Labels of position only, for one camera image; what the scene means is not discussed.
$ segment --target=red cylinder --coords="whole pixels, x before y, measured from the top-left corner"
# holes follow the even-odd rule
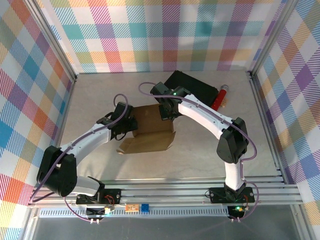
[[[222,101],[224,100],[226,94],[227,94],[227,91],[228,91],[229,87],[227,85],[222,85],[221,86],[221,89],[218,93],[218,96],[216,97],[216,99],[214,100],[211,108],[215,111],[218,111]]]

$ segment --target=table surface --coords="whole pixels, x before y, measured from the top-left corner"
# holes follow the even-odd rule
[[[192,71],[186,74],[220,89],[227,84],[227,104],[219,112],[245,120],[248,135],[258,151],[257,157],[244,163],[245,176],[274,176],[275,163],[267,142],[258,108],[246,73],[235,71]],[[153,97],[138,91],[142,82],[165,82],[172,72],[81,74],[74,86],[61,144],[89,130],[105,114],[113,111],[118,93],[128,97],[135,107],[156,104]],[[150,86],[143,87],[149,92]],[[94,150],[78,165],[78,176],[100,180],[225,177],[224,162],[216,153],[218,140],[194,120],[181,116],[174,120],[175,139],[166,151],[119,154],[121,141],[112,140]],[[253,155],[248,146],[246,157]]]

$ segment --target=cardboard box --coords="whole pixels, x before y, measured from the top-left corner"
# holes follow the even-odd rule
[[[176,132],[171,120],[162,120],[159,104],[135,107],[132,111],[138,129],[127,137],[117,150],[119,154],[137,154],[165,151],[173,142]]]

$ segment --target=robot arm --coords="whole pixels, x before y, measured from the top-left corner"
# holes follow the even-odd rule
[[[112,122],[124,112],[125,106],[126,105],[123,102],[119,102],[114,112],[108,113],[106,116],[99,119],[89,131],[84,133],[83,135],[86,135],[88,132],[92,132],[90,136],[80,140],[67,152],[67,154],[63,156],[59,164],[57,164],[54,171],[49,176],[48,180],[44,183],[44,186],[61,197],[65,197],[70,193],[97,197],[97,192],[102,188],[104,189],[105,185],[91,177],[77,176],[77,166],[88,154],[100,145],[105,144],[112,139],[117,139],[117,135],[126,134],[127,132],[138,128],[137,121],[134,117],[130,116],[133,109],[130,105],[128,106],[123,118],[117,123],[112,124]],[[73,142],[74,141],[62,145],[59,148],[49,146],[45,150],[37,174],[37,181],[39,183],[44,179],[57,158],[63,151],[72,146]]]
[[[207,108],[211,112],[214,112],[216,115],[219,115],[224,121],[233,124],[233,120],[231,117],[224,116],[212,108],[206,106],[202,102],[200,102],[194,95],[190,94],[185,96],[184,98],[192,100],[193,102],[199,103],[203,107]],[[223,134],[223,130],[228,129],[228,125],[221,120],[213,117],[212,115],[206,113],[201,110],[199,107],[194,106],[193,104],[182,101],[178,105],[178,111],[180,114],[187,116],[193,120],[195,120],[200,125],[204,126],[208,129],[218,140],[220,140],[221,135]],[[225,165],[225,184],[236,191],[241,188],[244,184],[244,181],[240,177],[240,161],[237,163],[228,163],[224,161]]]
[[[246,184],[241,179],[240,160],[247,151],[249,141],[230,125],[235,125],[247,133],[245,122],[239,117],[233,120],[230,117],[216,112],[182,87],[171,90],[160,82],[152,88],[150,93],[157,96],[180,96],[186,99],[180,100],[176,98],[157,97],[156,100],[161,104],[159,110],[162,119],[173,120],[181,115],[188,116],[208,129],[219,140],[216,151],[225,164],[225,192],[230,199],[237,199],[246,187]],[[197,105],[189,103],[188,100],[195,102]]]

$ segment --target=colorful checkered backdrop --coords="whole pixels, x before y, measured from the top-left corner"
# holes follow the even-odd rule
[[[280,158],[320,239],[320,0],[300,0],[258,73]]]
[[[72,82],[23,0],[0,6],[0,239],[14,240]]]
[[[80,73],[249,68],[285,2],[38,0]]]
[[[273,19],[267,29],[267,31],[265,32],[264,34],[264,37],[259,45],[259,48],[258,50],[256,51],[255,55],[254,55],[254,58],[253,58],[253,61],[251,62],[251,65],[249,67],[249,71],[252,71],[254,66],[256,65],[257,63],[257,60],[259,59],[260,57],[260,54],[262,52],[262,50],[264,49],[264,47],[266,46],[266,43],[268,42],[269,40],[269,37],[270,37],[270,34],[272,33],[272,31],[274,30],[274,27],[276,25],[276,22],[278,21],[285,5],[287,4],[288,0],[282,0],[277,11],[275,12],[274,16],[273,16]]]

